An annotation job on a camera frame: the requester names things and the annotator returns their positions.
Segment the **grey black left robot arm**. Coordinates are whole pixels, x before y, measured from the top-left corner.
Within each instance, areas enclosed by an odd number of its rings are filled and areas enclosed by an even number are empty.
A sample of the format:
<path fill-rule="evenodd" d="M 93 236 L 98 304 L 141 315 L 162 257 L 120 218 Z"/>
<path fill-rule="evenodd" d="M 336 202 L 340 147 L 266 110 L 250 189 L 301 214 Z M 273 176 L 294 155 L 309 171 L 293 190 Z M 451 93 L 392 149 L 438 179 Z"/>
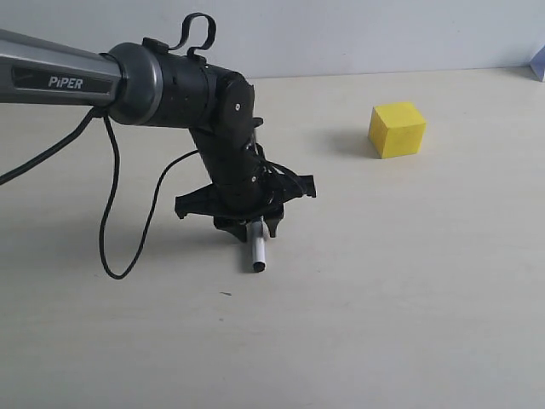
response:
<path fill-rule="evenodd" d="M 242 74 L 151 39 L 95 54 L 2 31 L 1 100 L 92 106 L 119 124 L 188 130 L 211 183 L 178 197 L 175 213 L 211 216 L 238 239 L 260 218 L 275 233 L 286 202 L 316 193 L 312 176 L 266 159 L 255 90 Z"/>

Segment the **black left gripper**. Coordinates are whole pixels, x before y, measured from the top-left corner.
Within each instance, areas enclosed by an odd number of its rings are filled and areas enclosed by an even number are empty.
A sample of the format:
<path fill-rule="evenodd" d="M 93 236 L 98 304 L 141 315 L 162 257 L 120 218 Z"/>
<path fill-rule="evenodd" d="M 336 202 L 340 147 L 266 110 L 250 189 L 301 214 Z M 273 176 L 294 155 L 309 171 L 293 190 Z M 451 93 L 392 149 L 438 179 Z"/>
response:
<path fill-rule="evenodd" d="M 313 176 L 297 175 L 266 159 L 253 130 L 240 140 L 199 129 L 191 129 L 190 134 L 210 184 L 175 199 L 180 219 L 191 214 L 212 216 L 217 230 L 246 242 L 246 222 L 264 217 L 269 236 L 276 238 L 283 216 L 270 214 L 293 199 L 317 196 Z"/>

